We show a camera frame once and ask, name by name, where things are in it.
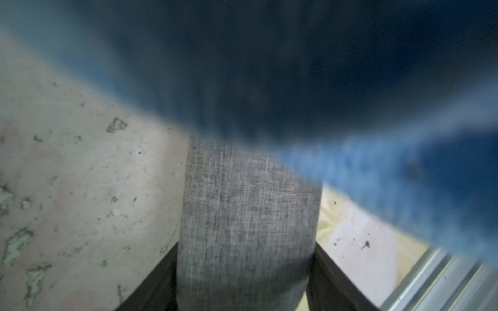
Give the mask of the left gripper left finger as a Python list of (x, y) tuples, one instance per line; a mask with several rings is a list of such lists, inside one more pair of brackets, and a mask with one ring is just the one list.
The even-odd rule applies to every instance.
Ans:
[(177, 256), (175, 244), (116, 311), (177, 311)]

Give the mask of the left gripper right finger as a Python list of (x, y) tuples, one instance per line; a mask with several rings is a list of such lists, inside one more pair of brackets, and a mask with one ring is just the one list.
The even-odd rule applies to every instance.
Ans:
[(313, 255), (306, 297), (310, 311), (379, 311), (320, 245)]

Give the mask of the blue microfiber cloth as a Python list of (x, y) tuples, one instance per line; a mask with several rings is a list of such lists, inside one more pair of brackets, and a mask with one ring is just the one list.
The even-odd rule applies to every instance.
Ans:
[(497, 262), (496, 1), (2, 1), (1, 26), (140, 110), (265, 145)]

